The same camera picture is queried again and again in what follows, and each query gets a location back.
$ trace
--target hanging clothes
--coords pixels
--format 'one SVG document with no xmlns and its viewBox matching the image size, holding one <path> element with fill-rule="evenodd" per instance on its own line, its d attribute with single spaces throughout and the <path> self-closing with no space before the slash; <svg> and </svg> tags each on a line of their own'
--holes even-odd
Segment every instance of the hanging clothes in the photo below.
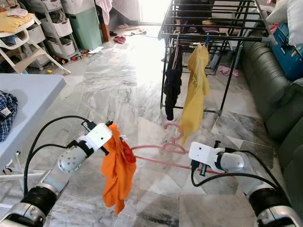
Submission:
<svg viewBox="0 0 303 227">
<path fill-rule="evenodd" d="M 187 97 L 182 113 L 180 125 L 184 136 L 182 145 L 192 131 L 198 131 L 203 117 L 204 95 L 209 95 L 210 88 L 205 74 L 205 67 L 209 61 L 207 48 L 198 44 L 188 60 L 190 76 L 188 81 Z"/>
<path fill-rule="evenodd" d="M 176 48 L 169 57 L 168 67 L 165 73 L 165 113 L 167 115 L 167 120 L 169 121 L 174 119 L 174 107 L 177 103 L 178 95 L 181 93 L 182 71 L 182 46 L 178 45 L 178 48 Z"/>
<path fill-rule="evenodd" d="M 109 24 L 109 12 L 113 7 L 112 2 L 113 0 L 95 0 L 96 5 L 102 8 L 102 16 L 106 25 Z"/>
<path fill-rule="evenodd" d="M 109 154 L 104 157 L 101 172 L 106 177 L 103 192 L 103 200 L 106 206 L 116 205 L 115 214 L 119 214 L 124 208 L 124 199 L 128 196 L 134 172 L 136 170 L 136 159 L 133 152 L 120 139 L 120 132 L 116 124 L 109 126 L 113 136 L 104 145 Z"/>
</svg>

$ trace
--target blue checkered shirt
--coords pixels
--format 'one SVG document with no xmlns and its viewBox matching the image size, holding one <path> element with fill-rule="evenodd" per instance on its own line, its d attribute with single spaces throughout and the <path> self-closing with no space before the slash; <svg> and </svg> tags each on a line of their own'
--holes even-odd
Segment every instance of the blue checkered shirt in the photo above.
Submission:
<svg viewBox="0 0 303 227">
<path fill-rule="evenodd" d="M 3 142 L 11 129 L 18 110 L 17 98 L 0 91 L 0 142 Z"/>
</svg>

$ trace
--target black cable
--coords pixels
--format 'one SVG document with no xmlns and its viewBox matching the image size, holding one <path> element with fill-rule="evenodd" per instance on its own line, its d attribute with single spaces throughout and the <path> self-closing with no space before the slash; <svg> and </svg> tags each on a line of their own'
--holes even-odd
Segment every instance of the black cable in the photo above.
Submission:
<svg viewBox="0 0 303 227">
<path fill-rule="evenodd" d="M 27 156 L 27 161 L 26 161 L 26 164 L 25 164 L 25 167 L 24 167 L 24 176 L 23 176 L 23 194 L 24 196 L 26 196 L 26 194 L 28 193 L 28 188 L 27 188 L 27 175 L 28 175 L 28 166 L 29 166 L 29 163 L 31 161 L 31 159 L 33 158 L 33 151 L 34 151 L 34 148 L 36 146 L 36 143 L 38 142 L 38 139 L 39 137 L 41 136 L 42 132 L 52 123 L 56 122 L 56 121 L 59 121 L 59 120 L 62 120 L 62 119 L 66 119 L 66 118 L 79 118 L 83 121 L 85 121 L 86 123 L 89 123 L 89 120 L 84 118 L 84 117 L 81 117 L 81 116 L 77 116 L 77 115 L 68 115 L 68 116 L 63 116 L 63 117 L 58 117 L 56 119 L 53 119 L 51 121 L 49 121 L 48 123 L 45 124 L 45 126 L 43 126 L 43 128 L 39 131 L 39 133 L 37 134 L 32 146 L 31 146 L 31 149 L 29 150 L 29 154 Z"/>
<path fill-rule="evenodd" d="M 29 164 L 30 164 L 30 161 L 32 160 L 32 158 L 34 157 L 34 155 L 39 151 L 41 150 L 42 148 L 46 148 L 46 147 L 57 147 L 57 148 L 67 148 L 65 146 L 61 146 L 61 145 L 58 145 L 58 144 L 52 144 L 52 143 L 49 143 L 49 144 L 44 144 L 42 146 L 39 146 L 36 150 L 34 150 L 34 152 L 32 153 L 30 159 L 29 159 L 29 162 L 28 162 L 28 165 L 25 165 L 24 167 L 24 176 L 26 175 L 26 178 L 27 178 L 27 175 L 28 175 L 28 168 L 29 168 Z"/>
<path fill-rule="evenodd" d="M 270 172 L 270 170 L 267 168 L 267 166 L 265 165 L 265 163 L 257 155 L 255 155 L 254 153 L 252 153 L 251 151 L 248 151 L 248 150 L 239 150 L 239 152 L 243 152 L 243 153 L 247 153 L 247 154 L 252 155 L 261 164 L 261 166 L 265 169 L 265 171 L 267 172 L 267 174 L 275 182 L 275 184 L 280 188 L 280 190 L 283 191 L 283 193 L 284 193 L 284 189 L 282 188 L 282 186 L 279 183 L 279 181 L 275 178 L 275 176 Z"/>
<path fill-rule="evenodd" d="M 272 186 L 274 189 L 279 190 L 279 188 L 274 184 L 272 183 L 271 181 L 269 181 L 268 179 L 265 179 L 261 176 L 257 176 L 257 175 L 253 175 L 253 174 L 245 174 L 245 173 L 226 173 L 226 174 L 220 174 L 220 175 L 215 175 L 215 176 L 211 176 L 211 177 L 208 177 L 206 178 L 205 180 L 199 182 L 199 183 L 195 183 L 195 180 L 194 180 L 194 172 L 195 170 L 192 169 L 191 171 L 191 182 L 193 183 L 193 185 L 195 187 L 199 187 L 203 184 L 205 184 L 206 182 L 209 182 L 211 180 L 214 180 L 214 179 L 217 179 L 217 178 L 220 178 L 220 177 L 226 177 L 226 176 L 245 176 L 245 177 L 250 177 L 250 178 L 255 178 L 255 179 L 258 179 L 258 180 L 261 180 L 267 184 L 269 184 L 270 186 Z"/>
<path fill-rule="evenodd" d="M 66 146 L 62 146 L 62 145 L 58 145 L 58 144 L 53 144 L 53 143 L 48 143 L 48 144 L 44 144 L 42 146 L 39 146 L 36 150 L 34 150 L 33 154 L 32 154 L 32 158 L 34 157 L 34 155 L 41 150 L 42 148 L 46 148 L 46 147 L 57 147 L 57 148 L 65 148 L 67 149 Z"/>
</svg>

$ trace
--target clothes drying rack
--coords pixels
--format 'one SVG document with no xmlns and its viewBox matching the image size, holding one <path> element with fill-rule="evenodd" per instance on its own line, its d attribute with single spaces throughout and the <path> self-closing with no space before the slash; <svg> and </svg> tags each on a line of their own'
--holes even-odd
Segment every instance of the clothes drying rack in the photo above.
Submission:
<svg viewBox="0 0 303 227">
<path fill-rule="evenodd" d="M 204 112 L 211 112 L 222 114 L 228 88 L 232 79 L 232 72 L 235 68 L 237 57 L 239 54 L 240 47 L 246 41 L 272 43 L 276 44 L 275 38 L 270 33 L 267 22 L 265 21 L 264 15 L 262 14 L 260 5 L 257 0 L 220 0 L 216 4 L 217 0 L 192 0 L 192 4 L 182 4 L 182 0 L 171 0 L 167 9 L 165 18 L 159 31 L 158 39 L 165 40 L 165 56 L 163 66 L 163 78 L 162 78 L 162 89 L 161 89 L 161 101 L 160 108 L 165 107 L 163 104 L 163 93 L 164 93 L 164 81 L 165 72 L 167 65 L 168 48 L 169 54 L 172 52 L 172 48 L 177 43 L 182 46 L 194 46 L 193 43 L 205 43 L 206 39 L 209 39 L 208 51 L 211 54 L 218 54 L 219 61 L 216 64 L 214 74 L 220 63 L 220 59 L 223 52 L 228 50 L 234 51 L 234 57 L 232 60 L 231 71 L 228 76 L 228 81 L 225 88 L 225 93 L 219 110 L 207 110 Z M 236 2 L 236 5 L 222 4 L 222 2 Z M 207 17 L 213 13 L 219 15 L 232 15 L 228 18 L 218 17 Z M 195 17 L 188 17 L 188 14 L 195 14 Z M 188 21 L 201 21 L 200 24 L 182 24 L 181 20 Z M 203 24 L 202 21 L 210 21 L 211 24 Z M 183 33 L 182 29 L 186 27 L 196 27 L 200 31 L 203 28 L 207 28 L 205 33 L 200 34 L 189 34 Z M 219 28 L 228 29 L 227 32 L 218 32 Z M 248 36 L 251 31 L 261 31 L 260 36 Z"/>
</svg>

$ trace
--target clothespin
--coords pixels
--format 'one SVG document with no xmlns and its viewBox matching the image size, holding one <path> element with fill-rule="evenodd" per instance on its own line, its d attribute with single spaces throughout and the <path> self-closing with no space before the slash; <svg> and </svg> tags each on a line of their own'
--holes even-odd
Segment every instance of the clothespin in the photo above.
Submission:
<svg viewBox="0 0 303 227">
<path fill-rule="evenodd" d="M 208 46 L 209 38 L 210 38 L 210 35 L 209 35 L 209 33 L 207 33 L 207 35 L 206 35 L 206 41 L 205 41 L 205 46 Z"/>
</svg>

